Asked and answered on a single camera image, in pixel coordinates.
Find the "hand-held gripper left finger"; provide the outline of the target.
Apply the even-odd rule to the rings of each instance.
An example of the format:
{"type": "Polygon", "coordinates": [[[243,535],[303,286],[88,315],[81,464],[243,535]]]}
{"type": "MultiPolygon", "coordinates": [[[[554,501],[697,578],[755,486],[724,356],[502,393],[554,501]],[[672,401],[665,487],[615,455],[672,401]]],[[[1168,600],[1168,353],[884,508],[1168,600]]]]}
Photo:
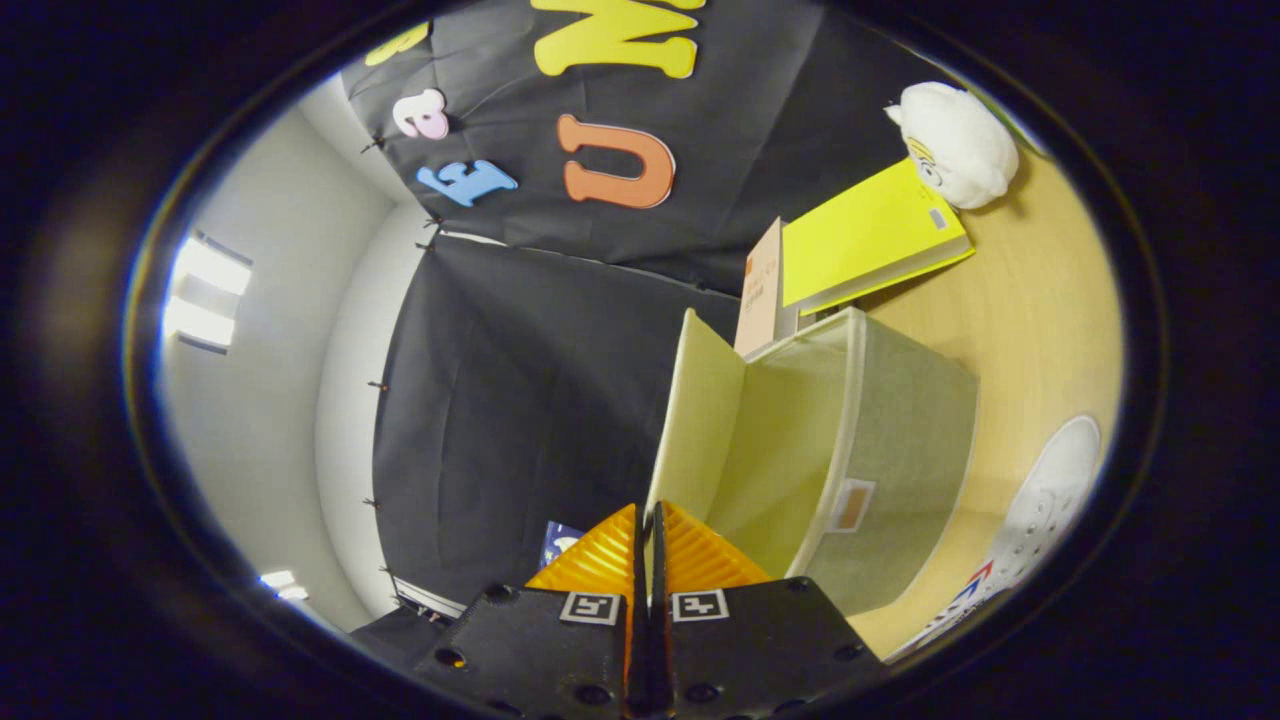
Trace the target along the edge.
{"type": "Polygon", "coordinates": [[[628,503],[524,585],[481,591],[415,676],[512,719],[628,719],[641,511],[628,503]]]}

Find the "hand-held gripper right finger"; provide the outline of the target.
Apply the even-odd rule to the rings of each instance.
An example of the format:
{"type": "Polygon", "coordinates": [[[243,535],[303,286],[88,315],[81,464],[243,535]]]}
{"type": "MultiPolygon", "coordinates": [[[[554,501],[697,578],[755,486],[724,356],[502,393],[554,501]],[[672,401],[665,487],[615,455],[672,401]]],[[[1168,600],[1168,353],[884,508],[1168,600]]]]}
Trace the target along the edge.
{"type": "Polygon", "coordinates": [[[650,538],[653,717],[791,719],[884,676],[814,579],[774,579],[675,503],[650,538]]]}

